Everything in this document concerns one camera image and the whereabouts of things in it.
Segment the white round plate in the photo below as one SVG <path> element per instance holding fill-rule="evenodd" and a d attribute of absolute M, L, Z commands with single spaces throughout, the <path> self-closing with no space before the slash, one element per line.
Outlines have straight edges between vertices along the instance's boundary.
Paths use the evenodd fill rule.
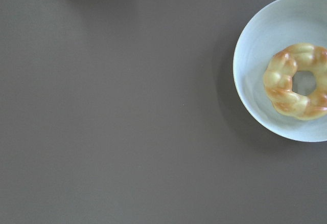
<path fill-rule="evenodd" d="M 283 116 L 264 91 L 270 58 L 300 42 L 326 47 L 326 0 L 276 0 L 261 9 L 238 39 L 233 78 L 243 105 L 265 128 L 295 141 L 325 142 L 326 117 L 301 121 Z"/>

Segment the twisted glazed donut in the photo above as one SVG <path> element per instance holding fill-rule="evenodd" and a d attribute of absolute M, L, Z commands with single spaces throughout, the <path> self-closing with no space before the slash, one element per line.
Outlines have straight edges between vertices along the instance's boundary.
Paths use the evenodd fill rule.
<path fill-rule="evenodd" d="M 316 88 L 307 96 L 292 90 L 297 72 L 310 72 Z M 266 95 L 277 112 L 299 120 L 326 115 L 326 48 L 297 43 L 276 53 L 263 75 Z"/>

